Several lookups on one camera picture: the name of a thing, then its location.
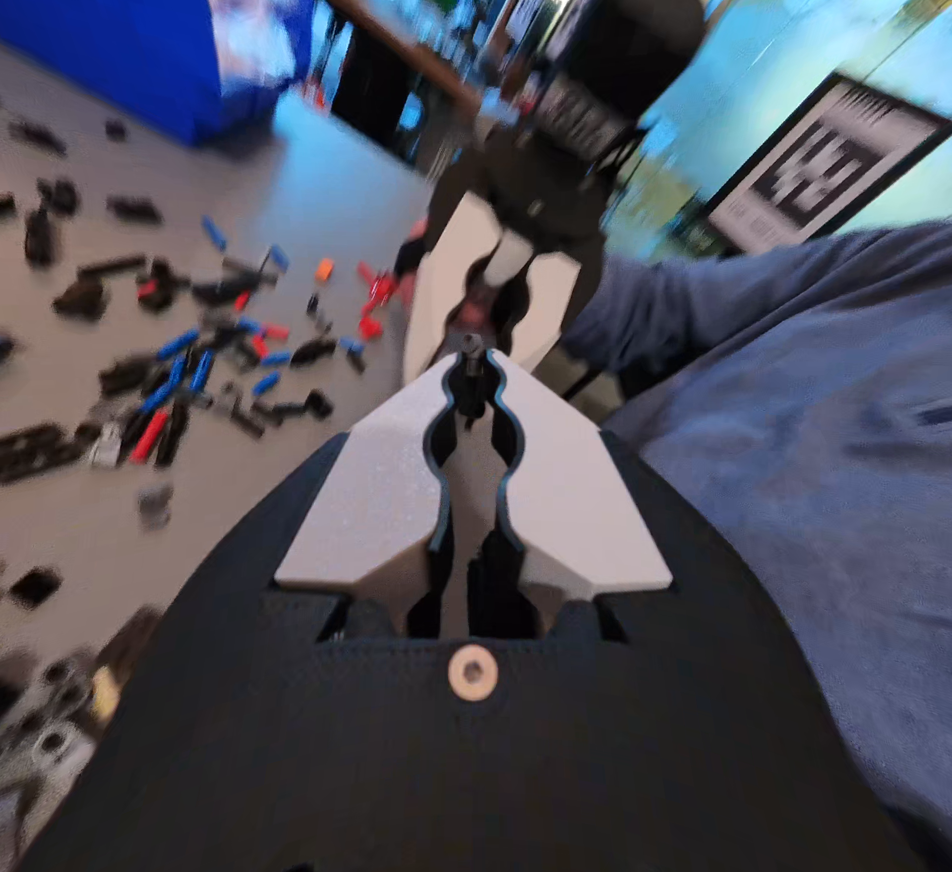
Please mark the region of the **dark grey lego pin joiner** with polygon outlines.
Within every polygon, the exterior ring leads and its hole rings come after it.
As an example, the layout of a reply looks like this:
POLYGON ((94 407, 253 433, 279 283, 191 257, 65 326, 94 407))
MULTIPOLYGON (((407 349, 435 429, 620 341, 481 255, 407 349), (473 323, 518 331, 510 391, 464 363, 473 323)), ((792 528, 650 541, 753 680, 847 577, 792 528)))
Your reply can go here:
POLYGON ((476 332, 465 333, 461 343, 461 366, 457 377, 455 399, 457 411, 464 420, 466 432, 470 432, 475 422, 485 413, 484 353, 482 336, 476 332))

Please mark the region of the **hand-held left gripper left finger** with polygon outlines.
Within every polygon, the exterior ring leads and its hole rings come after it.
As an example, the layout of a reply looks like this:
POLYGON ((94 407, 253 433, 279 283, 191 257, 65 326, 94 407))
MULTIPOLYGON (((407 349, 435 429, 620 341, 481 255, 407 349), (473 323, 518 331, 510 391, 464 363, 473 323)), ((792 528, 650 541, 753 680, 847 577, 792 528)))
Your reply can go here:
POLYGON ((456 438, 447 355, 351 427, 275 570, 283 590, 344 595, 387 610, 402 635, 431 592, 431 563, 449 527, 440 426, 456 438))

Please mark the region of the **black three-hole lego beam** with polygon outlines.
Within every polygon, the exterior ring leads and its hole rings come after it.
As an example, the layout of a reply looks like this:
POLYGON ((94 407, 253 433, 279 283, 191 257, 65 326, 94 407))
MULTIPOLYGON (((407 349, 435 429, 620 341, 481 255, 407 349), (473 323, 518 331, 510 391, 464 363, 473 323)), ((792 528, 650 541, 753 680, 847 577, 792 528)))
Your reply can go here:
POLYGON ((32 462, 64 442, 65 429, 52 422, 4 433, 1 435, 1 468, 5 470, 32 462))
POLYGON ((73 442, 33 444, 2 456, 1 485, 12 485, 46 472, 75 464, 85 454, 73 442))

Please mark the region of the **framed marker poster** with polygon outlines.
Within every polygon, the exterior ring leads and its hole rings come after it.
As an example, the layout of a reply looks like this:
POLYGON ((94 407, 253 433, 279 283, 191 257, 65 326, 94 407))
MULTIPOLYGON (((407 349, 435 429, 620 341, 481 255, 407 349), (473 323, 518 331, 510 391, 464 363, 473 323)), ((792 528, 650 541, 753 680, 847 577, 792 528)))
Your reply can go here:
POLYGON ((832 234, 950 138, 950 119, 830 72, 705 204, 727 256, 832 234))

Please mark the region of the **person's blue clothed torso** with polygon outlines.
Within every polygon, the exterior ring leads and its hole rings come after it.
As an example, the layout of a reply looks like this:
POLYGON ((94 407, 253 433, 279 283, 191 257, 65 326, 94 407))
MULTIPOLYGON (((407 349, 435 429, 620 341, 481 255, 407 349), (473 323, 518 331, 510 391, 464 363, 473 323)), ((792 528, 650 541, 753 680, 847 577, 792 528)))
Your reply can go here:
POLYGON ((751 257, 608 428, 737 550, 881 799, 950 842, 950 220, 751 257))

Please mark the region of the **small black lego tile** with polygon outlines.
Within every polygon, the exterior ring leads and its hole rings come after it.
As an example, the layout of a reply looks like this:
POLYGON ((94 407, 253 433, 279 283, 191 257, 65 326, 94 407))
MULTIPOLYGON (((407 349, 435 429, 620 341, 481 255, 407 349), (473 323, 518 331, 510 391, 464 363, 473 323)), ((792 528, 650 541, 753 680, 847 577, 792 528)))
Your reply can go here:
POLYGON ((34 611, 45 604, 61 588, 63 576, 52 568, 30 569, 9 588, 13 603, 25 611, 34 611))

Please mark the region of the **person's right forearm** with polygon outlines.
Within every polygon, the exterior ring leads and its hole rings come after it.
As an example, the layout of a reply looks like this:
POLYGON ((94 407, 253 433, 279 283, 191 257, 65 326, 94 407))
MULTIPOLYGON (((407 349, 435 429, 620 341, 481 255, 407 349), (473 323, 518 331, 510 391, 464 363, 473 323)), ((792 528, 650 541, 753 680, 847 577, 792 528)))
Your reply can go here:
POLYGON ((734 294, 752 263, 734 257, 651 265, 608 253, 597 289, 560 344, 569 356, 612 371, 636 362, 656 370, 708 352, 744 327, 734 294))

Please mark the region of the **wooden office desk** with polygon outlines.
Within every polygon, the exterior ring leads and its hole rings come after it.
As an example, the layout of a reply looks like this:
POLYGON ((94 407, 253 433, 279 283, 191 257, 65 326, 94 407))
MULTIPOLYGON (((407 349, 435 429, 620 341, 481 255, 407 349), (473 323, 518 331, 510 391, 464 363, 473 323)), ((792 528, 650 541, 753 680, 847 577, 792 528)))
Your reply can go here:
POLYGON ((387 0, 325 0, 348 22, 386 45, 413 72, 422 75, 452 100, 458 113, 474 119, 482 107, 483 93, 466 81, 450 62, 424 45, 387 0))

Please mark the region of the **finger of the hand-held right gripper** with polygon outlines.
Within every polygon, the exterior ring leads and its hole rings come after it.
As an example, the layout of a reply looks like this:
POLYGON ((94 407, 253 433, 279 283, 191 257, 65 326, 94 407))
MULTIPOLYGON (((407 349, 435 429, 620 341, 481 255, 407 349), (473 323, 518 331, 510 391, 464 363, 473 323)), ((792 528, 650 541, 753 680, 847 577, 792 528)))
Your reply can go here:
POLYGON ((404 346, 404 386, 431 366, 444 343, 452 313, 467 295, 470 272, 491 258, 501 237, 491 206, 467 193, 417 271, 404 346))
POLYGON ((529 305, 511 331, 511 359, 536 368, 562 336, 562 324, 580 272, 565 253, 539 254, 526 275, 529 305))

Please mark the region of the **blue plastic bin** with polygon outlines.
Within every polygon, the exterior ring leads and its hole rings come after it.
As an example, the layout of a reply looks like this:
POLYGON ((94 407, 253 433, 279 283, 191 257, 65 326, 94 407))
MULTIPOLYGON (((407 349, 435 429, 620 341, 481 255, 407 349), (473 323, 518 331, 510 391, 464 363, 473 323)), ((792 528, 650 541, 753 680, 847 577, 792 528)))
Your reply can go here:
POLYGON ((2 0, 1 33, 3 44, 190 146, 258 120, 303 81, 225 88, 208 0, 2 0))

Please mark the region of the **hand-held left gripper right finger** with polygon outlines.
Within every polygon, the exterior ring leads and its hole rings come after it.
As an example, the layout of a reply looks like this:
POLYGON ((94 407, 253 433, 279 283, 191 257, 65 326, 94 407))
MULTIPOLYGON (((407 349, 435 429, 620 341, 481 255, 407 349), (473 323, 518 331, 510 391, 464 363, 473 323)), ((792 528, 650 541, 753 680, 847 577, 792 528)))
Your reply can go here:
POLYGON ((483 541, 483 636, 534 638, 566 603, 669 589, 601 429, 500 350, 484 365, 505 471, 483 541))

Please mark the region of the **light grey lego clip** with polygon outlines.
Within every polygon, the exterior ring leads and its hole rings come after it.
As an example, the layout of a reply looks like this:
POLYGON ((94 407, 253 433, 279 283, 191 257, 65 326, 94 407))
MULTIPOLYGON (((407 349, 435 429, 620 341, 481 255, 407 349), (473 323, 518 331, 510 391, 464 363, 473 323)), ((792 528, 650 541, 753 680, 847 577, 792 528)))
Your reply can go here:
POLYGON ((173 484, 166 482, 149 485, 138 493, 137 510, 143 530, 160 530, 171 521, 173 492, 173 484))

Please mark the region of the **pile of small lego pins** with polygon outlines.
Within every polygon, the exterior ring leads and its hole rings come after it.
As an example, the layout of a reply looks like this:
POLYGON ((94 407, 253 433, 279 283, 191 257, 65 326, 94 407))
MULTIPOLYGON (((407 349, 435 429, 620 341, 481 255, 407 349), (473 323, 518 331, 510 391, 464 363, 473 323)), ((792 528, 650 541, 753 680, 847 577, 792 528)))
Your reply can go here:
POLYGON ((284 369, 303 369, 336 354, 364 372, 367 342, 360 334, 334 338, 324 333, 295 350, 278 351, 268 347, 272 330, 247 320, 220 325, 209 338, 195 329, 155 353, 117 360, 100 371, 103 402, 129 394, 138 394, 138 401, 91 423, 89 465, 170 467, 195 409, 217 411, 256 440, 268 426, 290 419, 327 420, 335 406, 324 390, 309 390, 295 402, 268 401, 268 395, 279 387, 284 369))

